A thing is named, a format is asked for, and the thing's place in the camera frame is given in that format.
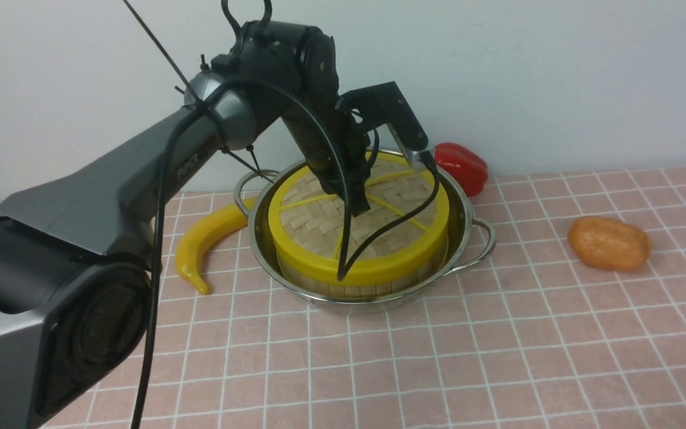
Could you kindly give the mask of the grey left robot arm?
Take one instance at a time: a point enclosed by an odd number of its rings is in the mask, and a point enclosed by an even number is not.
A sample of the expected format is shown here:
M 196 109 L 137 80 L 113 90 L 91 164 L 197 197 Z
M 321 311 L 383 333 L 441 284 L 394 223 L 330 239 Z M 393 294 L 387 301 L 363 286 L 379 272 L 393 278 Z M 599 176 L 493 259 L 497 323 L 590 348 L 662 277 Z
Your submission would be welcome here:
M 368 141 L 339 106 L 332 36 L 264 16 L 228 54 L 183 78 L 182 108 L 76 173 L 0 204 L 0 428 L 36 428 L 117 368 L 145 339 L 132 427 L 151 372 L 164 209 L 219 150 L 248 148 L 283 120 L 351 223 L 369 209 Z

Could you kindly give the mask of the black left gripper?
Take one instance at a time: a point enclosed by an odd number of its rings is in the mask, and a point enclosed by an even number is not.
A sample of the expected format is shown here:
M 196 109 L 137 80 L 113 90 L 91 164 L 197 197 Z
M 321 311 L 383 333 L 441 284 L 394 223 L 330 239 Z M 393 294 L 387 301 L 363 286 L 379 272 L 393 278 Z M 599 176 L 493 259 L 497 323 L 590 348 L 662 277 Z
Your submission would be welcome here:
M 367 149 L 370 147 L 369 136 L 360 132 L 353 114 L 338 108 L 336 101 L 315 104 L 309 101 L 307 105 L 325 126 L 332 137 L 332 143 L 340 152 L 341 162 L 347 173 L 350 202 L 365 203 L 364 183 L 370 177 L 370 172 L 365 169 L 368 161 Z M 297 106 L 291 107 L 282 116 L 282 120 L 322 189 L 328 194 L 343 198 L 343 175 L 339 173 L 332 158 L 333 151 L 315 122 Z

